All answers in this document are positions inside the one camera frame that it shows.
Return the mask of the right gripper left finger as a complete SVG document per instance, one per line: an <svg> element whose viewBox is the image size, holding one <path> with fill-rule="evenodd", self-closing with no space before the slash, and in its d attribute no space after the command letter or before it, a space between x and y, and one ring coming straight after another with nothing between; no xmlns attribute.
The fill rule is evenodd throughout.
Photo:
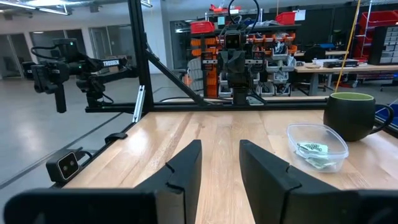
<svg viewBox="0 0 398 224"><path fill-rule="evenodd" d="M135 186L140 202L134 224L195 224L201 167L201 141L195 139Z"/></svg>

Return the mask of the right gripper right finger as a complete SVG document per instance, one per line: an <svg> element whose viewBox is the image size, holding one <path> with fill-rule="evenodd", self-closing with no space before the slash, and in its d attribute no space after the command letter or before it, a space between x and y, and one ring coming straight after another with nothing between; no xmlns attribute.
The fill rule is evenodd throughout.
<svg viewBox="0 0 398 224"><path fill-rule="evenodd" d="M249 140L239 142L244 188L256 224L339 224L338 189Z"/></svg>

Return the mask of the green white sachet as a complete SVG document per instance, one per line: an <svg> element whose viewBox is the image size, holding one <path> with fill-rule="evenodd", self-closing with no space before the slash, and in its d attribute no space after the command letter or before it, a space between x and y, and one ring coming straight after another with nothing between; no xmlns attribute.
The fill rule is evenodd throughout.
<svg viewBox="0 0 398 224"><path fill-rule="evenodd" d="M327 167L332 167L336 165L336 162L332 162L329 161L328 159L322 159L322 158L310 157L305 161L314 166L316 169L326 169Z"/></svg>
<svg viewBox="0 0 398 224"><path fill-rule="evenodd" d="M309 154L328 154L328 146L324 144L314 143L314 142L299 142L297 144L297 149L300 152Z"/></svg>

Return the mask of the red storage bin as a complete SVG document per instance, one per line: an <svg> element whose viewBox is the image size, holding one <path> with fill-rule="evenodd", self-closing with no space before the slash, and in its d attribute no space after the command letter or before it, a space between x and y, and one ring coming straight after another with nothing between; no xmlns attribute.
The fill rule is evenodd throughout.
<svg viewBox="0 0 398 224"><path fill-rule="evenodd" d="M295 15L296 12L282 12L275 17L275 21L278 22L282 26L289 26L295 24Z"/></svg>
<svg viewBox="0 0 398 224"><path fill-rule="evenodd" d="M190 23L192 34L206 34L215 31L214 23L210 21L194 21Z"/></svg>

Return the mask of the rack with orange bins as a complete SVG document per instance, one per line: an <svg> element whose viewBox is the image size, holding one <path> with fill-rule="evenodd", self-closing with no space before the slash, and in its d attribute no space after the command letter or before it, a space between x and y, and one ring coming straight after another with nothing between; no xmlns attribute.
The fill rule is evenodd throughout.
<svg viewBox="0 0 398 224"><path fill-rule="evenodd" d="M246 67L252 77L252 87L260 96L290 96L292 87L289 75L295 70L297 46L297 24L282 26L275 17L265 19L263 10L255 29L246 36L243 50L246 53ZM235 24L244 22L250 29L256 20L257 10L230 10ZM196 21L214 23L215 31L206 34L192 34L190 23L185 26L175 24L175 33L186 45L186 72L180 79L193 91L210 98L227 98L233 95L228 87L226 74L217 69L217 55L225 50L224 35L227 25L232 24L225 8L212 9L205 18Z"/></svg>

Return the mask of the clear rectangular plastic container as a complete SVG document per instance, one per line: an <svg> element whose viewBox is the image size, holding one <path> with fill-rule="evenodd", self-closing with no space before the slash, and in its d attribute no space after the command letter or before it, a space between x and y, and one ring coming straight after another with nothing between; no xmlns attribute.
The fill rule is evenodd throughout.
<svg viewBox="0 0 398 224"><path fill-rule="evenodd" d="M340 171L344 160L349 156L347 143L330 127L324 124L293 123L287 126L289 148L298 167L303 170L335 173ZM328 146L328 154L303 153L297 149L299 142L314 142ZM336 162L335 166L316 169L305 160L314 157Z"/></svg>

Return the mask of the black table clamp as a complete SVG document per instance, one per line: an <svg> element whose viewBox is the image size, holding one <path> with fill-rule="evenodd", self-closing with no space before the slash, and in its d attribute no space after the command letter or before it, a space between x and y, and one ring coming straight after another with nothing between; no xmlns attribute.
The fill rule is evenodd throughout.
<svg viewBox="0 0 398 224"><path fill-rule="evenodd" d="M127 137L128 135L126 133L112 133L105 137L104 141L107 144L109 142L117 141L120 139L126 139Z"/></svg>

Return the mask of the black equipment box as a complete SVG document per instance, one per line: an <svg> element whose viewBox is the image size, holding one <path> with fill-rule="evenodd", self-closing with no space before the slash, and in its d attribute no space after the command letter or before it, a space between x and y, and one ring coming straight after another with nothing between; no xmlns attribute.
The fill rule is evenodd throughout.
<svg viewBox="0 0 398 224"><path fill-rule="evenodd" d="M346 59L344 62L343 60L330 60L325 61L323 63L323 67L325 68L338 68L338 67L357 67L358 61L354 59Z"/></svg>

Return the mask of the dark mug green inside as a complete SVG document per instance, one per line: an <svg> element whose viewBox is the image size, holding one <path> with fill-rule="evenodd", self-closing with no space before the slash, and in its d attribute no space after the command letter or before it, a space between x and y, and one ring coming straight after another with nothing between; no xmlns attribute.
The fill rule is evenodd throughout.
<svg viewBox="0 0 398 224"><path fill-rule="evenodd" d="M387 110L386 120L375 126L376 108ZM382 131L394 120L394 109L376 103L373 96L355 92L332 93L323 114L323 124L337 132L345 141L355 142Z"/></svg>

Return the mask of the wooden workbench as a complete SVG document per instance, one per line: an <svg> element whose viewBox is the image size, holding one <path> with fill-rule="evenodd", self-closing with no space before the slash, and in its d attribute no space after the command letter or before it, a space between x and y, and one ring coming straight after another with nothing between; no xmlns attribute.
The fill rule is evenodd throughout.
<svg viewBox="0 0 398 224"><path fill-rule="evenodd" d="M341 67L341 68L325 68L325 67L313 67L312 63L305 63L304 66L295 67L297 73L310 73L310 85L309 90L302 92L307 96L315 96L318 94L319 75L329 75L327 88L335 91L335 88L330 86L331 76L339 75L338 82L340 82L343 73L373 73L373 72L398 72L398 65L360 65L357 67Z"/></svg>

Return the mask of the red shelf rack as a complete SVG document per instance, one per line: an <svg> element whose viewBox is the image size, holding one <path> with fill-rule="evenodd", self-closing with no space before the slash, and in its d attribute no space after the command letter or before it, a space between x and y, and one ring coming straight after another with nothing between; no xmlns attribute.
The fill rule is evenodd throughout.
<svg viewBox="0 0 398 224"><path fill-rule="evenodd" d="M398 10L363 12L359 20L359 36L356 38L354 58L367 60L373 46L377 27L394 26L398 23Z"/></svg>

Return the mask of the grey drawer cabinet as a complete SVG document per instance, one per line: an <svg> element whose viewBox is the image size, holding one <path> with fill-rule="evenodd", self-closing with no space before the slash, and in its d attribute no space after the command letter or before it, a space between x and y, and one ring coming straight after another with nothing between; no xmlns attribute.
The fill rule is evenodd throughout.
<svg viewBox="0 0 398 224"><path fill-rule="evenodd" d="M375 28L368 63L398 65L398 25Z"/></svg>

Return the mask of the black aluminium table frame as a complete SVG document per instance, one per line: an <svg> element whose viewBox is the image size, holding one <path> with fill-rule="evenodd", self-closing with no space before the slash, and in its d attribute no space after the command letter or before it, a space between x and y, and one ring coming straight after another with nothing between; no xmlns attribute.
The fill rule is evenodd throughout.
<svg viewBox="0 0 398 224"><path fill-rule="evenodd" d="M254 25L248 29L244 26L244 22L235 24L235 20L230 14L230 6L234 0L231 0L226 12L231 19L232 24L227 25L227 30L238 30L241 33L241 45L244 46L246 43L246 36L249 35L255 29L255 25L258 21L260 15L260 9L257 0L254 0L257 7L257 16ZM136 59L137 65L133 66L131 75L127 74L129 78L133 75L137 75L141 85L145 86L146 95L144 99L144 115L152 112L215 112L216 114L229 113L232 111L267 111L267 110L320 110L325 108L327 103L326 96L314 96L314 97L298 97L298 98L271 98L270 100L263 99L257 93L254 93L252 87L248 89L248 95L253 97L255 100L262 103L262 105L234 105L232 100L216 100L216 101L206 101L204 97L196 94L191 90L183 81L174 75L164 64L160 62L160 59L151 51L150 46L147 42L147 35L144 31L144 21L142 17L142 7L139 5L139 0L127 0L130 22L132 25L132 34L135 38L133 44L135 46L135 54L138 56ZM150 70L149 62L155 65L170 81L172 81L176 86L179 87L187 96L188 99L192 101L174 101L166 103L155 103L153 99L152 83L150 80ZM119 103L110 106L100 106L92 107L89 106L86 112L120 112L127 113L132 112L136 103ZM126 129L121 133L126 133L131 127L136 123L131 122ZM80 170L77 172L79 174L84 168L86 168L91 162L94 161L103 151L105 151L110 145L115 141L105 143L105 145L93 154L91 159L80 166ZM53 188L62 188L68 182L56 183L54 182Z"/></svg>

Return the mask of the silver aluminium bracket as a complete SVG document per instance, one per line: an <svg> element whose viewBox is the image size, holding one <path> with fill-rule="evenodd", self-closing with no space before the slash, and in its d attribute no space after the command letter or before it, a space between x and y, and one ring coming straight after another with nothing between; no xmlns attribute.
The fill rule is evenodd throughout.
<svg viewBox="0 0 398 224"><path fill-rule="evenodd" d="M137 123L142 117L142 109L144 106L144 99L146 95L146 89L144 85L140 85L137 93L136 105L132 116L132 122Z"/></svg>

